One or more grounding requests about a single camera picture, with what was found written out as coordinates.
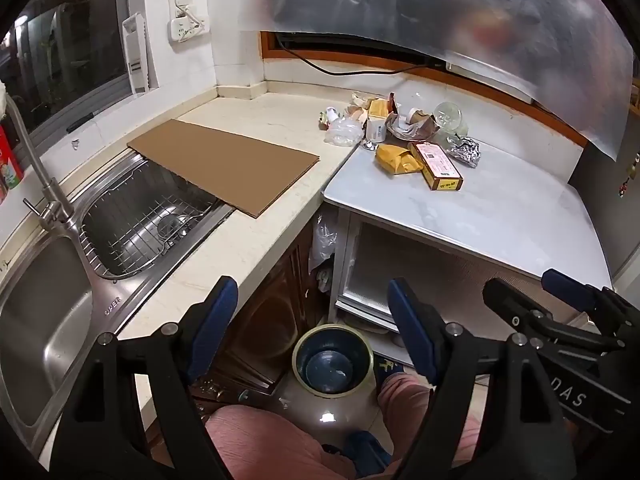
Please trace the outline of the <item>brown cardboard sheet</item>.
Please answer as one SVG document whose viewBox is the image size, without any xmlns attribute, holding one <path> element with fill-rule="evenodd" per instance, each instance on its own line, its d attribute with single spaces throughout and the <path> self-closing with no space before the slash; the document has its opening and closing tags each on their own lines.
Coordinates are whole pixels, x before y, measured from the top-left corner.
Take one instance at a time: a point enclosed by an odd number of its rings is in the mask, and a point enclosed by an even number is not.
<svg viewBox="0 0 640 480">
<path fill-rule="evenodd" d="M 175 119 L 128 146 L 252 218 L 319 161 L 314 154 Z"/>
</svg>

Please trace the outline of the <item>white milk carton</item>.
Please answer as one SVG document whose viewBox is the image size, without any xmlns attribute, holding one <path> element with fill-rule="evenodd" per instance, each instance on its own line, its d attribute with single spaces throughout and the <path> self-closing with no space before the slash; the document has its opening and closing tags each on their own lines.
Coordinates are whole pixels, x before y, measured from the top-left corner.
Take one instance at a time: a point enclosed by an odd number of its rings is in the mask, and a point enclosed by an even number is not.
<svg viewBox="0 0 640 480">
<path fill-rule="evenodd" d="M 369 116 L 366 125 L 366 140 L 373 144 L 381 144 L 386 138 L 386 117 Z"/>
</svg>

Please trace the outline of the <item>blue slipper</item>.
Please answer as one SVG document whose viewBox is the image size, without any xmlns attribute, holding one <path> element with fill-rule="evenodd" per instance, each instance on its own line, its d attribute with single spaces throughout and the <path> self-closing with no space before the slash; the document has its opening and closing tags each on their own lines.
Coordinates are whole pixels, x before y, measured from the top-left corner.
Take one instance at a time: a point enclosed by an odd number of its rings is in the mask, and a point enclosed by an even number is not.
<svg viewBox="0 0 640 480">
<path fill-rule="evenodd" d="M 324 452 L 348 458 L 355 467 L 356 479 L 382 474 L 390 466 L 392 456 L 369 431 L 358 430 L 349 434 L 344 446 L 323 443 Z"/>
</svg>

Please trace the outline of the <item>brown wooden cabinet door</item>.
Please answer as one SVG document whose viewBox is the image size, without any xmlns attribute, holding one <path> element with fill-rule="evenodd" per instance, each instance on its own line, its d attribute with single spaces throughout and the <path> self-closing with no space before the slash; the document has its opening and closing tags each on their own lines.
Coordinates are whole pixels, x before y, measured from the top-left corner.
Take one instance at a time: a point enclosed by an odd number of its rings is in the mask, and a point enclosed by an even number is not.
<svg viewBox="0 0 640 480">
<path fill-rule="evenodd" d="M 323 315 L 309 269 L 313 238 L 308 222 L 232 320 L 194 396 L 229 403 L 244 390 L 270 394 L 288 374 L 297 341 Z"/>
</svg>

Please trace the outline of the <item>yellow paper bag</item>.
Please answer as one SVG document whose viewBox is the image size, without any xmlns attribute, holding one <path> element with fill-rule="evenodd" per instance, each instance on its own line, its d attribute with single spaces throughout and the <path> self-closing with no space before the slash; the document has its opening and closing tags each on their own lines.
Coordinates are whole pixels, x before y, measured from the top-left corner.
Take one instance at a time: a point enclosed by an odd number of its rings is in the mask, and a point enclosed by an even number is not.
<svg viewBox="0 0 640 480">
<path fill-rule="evenodd" d="M 421 172 L 423 165 L 411 154 L 408 148 L 393 144 L 380 144 L 375 150 L 375 161 L 385 172 L 392 176 Z"/>
</svg>

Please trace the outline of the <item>clear plastic bag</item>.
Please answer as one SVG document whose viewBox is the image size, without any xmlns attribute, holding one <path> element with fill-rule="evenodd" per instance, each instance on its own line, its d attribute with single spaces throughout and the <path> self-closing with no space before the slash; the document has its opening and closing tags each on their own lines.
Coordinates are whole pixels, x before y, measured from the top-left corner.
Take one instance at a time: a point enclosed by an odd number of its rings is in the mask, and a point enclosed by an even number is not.
<svg viewBox="0 0 640 480">
<path fill-rule="evenodd" d="M 332 284 L 332 264 L 337 244 L 337 208 L 322 205 L 312 219 L 312 242 L 308 258 L 310 274 L 316 276 L 320 292 L 329 292 Z"/>
<path fill-rule="evenodd" d="M 352 148 L 362 141 L 363 136 L 359 122 L 349 117 L 340 117 L 329 124 L 324 142 L 341 148 Z"/>
</svg>

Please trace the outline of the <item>aluminium foil ball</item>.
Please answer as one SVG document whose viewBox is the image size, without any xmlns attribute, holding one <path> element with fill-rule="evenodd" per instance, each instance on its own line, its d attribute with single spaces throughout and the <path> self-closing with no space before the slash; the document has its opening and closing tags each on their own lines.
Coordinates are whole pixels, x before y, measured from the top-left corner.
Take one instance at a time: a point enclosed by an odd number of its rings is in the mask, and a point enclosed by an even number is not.
<svg viewBox="0 0 640 480">
<path fill-rule="evenodd" d="M 448 148 L 445 148 L 445 152 L 449 157 L 462 162 L 463 165 L 470 168 L 476 168 L 482 157 L 480 144 L 477 140 L 468 136 L 451 138 Z"/>
</svg>

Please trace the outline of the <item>stainless steel sink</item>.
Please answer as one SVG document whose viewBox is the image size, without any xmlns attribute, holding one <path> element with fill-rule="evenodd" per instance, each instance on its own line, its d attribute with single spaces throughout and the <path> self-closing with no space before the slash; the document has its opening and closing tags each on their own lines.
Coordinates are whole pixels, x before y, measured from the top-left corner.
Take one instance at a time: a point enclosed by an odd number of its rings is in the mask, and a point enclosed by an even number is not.
<svg viewBox="0 0 640 480">
<path fill-rule="evenodd" d="M 1 411 L 32 455 L 46 444 L 96 337 L 119 333 L 234 211 L 227 204 L 232 211 L 224 220 L 204 222 L 148 270 L 124 280 L 102 278 L 81 246 L 82 216 L 136 155 L 126 151 L 82 186 L 72 197 L 70 221 L 41 232 L 2 281 Z"/>
</svg>

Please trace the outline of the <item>chrome kitchen faucet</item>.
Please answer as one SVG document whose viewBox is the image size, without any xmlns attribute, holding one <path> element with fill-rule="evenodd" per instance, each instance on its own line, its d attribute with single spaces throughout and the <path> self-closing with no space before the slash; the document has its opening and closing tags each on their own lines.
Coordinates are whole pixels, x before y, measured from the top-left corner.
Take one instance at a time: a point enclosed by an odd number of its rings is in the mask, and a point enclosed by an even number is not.
<svg viewBox="0 0 640 480">
<path fill-rule="evenodd" d="M 21 141 L 22 147 L 32 163 L 32 170 L 42 184 L 42 194 L 46 204 L 42 210 L 38 210 L 33 204 L 24 198 L 23 203 L 38 218 L 40 226 L 46 231 L 52 231 L 57 223 L 70 221 L 74 214 L 74 208 L 67 199 L 55 177 L 52 177 L 38 156 L 38 153 L 30 140 L 24 120 L 13 99 L 7 94 L 3 97 L 3 115 L 9 115 L 15 131 Z"/>
</svg>

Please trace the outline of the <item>clear glass jar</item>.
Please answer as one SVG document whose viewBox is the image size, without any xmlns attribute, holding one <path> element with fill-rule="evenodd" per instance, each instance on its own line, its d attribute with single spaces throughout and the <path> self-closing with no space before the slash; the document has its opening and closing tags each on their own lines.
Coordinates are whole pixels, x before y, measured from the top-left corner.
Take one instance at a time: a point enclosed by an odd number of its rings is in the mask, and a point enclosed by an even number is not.
<svg viewBox="0 0 640 480">
<path fill-rule="evenodd" d="M 440 131 L 459 138 L 464 138 L 469 133 L 469 127 L 466 124 L 462 110 L 453 102 L 439 103 L 433 112 L 435 124 Z"/>
</svg>

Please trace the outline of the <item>cream paper bag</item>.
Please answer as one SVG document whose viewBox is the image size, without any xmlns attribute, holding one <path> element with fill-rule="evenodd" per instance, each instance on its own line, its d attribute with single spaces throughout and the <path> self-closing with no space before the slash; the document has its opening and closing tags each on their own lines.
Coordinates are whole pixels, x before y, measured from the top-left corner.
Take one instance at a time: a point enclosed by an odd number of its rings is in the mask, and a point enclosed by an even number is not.
<svg viewBox="0 0 640 480">
<path fill-rule="evenodd" d="M 417 108 L 412 108 L 407 116 L 389 114 L 385 127 L 387 132 L 396 139 L 406 142 L 428 141 L 439 130 L 434 116 L 425 114 Z"/>
</svg>

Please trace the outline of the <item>yellow rectangular food box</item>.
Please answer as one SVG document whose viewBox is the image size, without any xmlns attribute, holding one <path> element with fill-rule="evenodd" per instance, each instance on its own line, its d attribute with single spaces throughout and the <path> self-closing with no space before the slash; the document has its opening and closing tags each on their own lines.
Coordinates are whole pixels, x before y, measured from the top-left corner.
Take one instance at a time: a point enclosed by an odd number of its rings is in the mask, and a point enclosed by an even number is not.
<svg viewBox="0 0 640 480">
<path fill-rule="evenodd" d="M 410 143 L 411 155 L 422 165 L 422 174 L 432 191 L 460 191 L 463 177 L 444 150 L 431 142 Z"/>
</svg>

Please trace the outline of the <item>green white wrapper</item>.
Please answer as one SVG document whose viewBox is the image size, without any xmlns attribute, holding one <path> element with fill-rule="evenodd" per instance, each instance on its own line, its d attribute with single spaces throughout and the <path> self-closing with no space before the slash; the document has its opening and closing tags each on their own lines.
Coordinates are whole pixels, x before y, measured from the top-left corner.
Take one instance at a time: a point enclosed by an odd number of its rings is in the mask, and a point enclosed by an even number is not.
<svg viewBox="0 0 640 480">
<path fill-rule="evenodd" d="M 318 127 L 320 130 L 326 131 L 331 125 L 341 118 L 341 114 L 333 106 L 328 106 L 325 110 L 322 110 L 318 120 Z"/>
</svg>

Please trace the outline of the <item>red seasoning box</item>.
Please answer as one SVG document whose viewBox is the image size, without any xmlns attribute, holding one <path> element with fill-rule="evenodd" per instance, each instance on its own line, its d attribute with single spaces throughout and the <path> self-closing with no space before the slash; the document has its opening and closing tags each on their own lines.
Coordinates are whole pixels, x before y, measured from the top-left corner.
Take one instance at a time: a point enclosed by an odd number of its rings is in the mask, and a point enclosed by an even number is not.
<svg viewBox="0 0 640 480">
<path fill-rule="evenodd" d="M 24 172 L 17 162 L 3 127 L 0 127 L 0 171 L 2 184 L 8 191 L 16 188 L 24 179 Z"/>
</svg>

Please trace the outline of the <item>hanging clear plastic bag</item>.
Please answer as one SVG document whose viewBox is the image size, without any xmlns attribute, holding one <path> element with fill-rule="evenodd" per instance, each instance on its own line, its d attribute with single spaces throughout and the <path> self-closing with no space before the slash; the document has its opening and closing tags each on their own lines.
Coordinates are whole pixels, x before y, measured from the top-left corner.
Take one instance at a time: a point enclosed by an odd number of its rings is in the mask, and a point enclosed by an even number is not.
<svg viewBox="0 0 640 480">
<path fill-rule="evenodd" d="M 332 284 L 332 264 L 337 244 L 337 208 L 322 205 L 312 219 L 312 242 L 308 258 L 310 274 L 316 276 L 320 292 L 329 292 Z"/>
</svg>

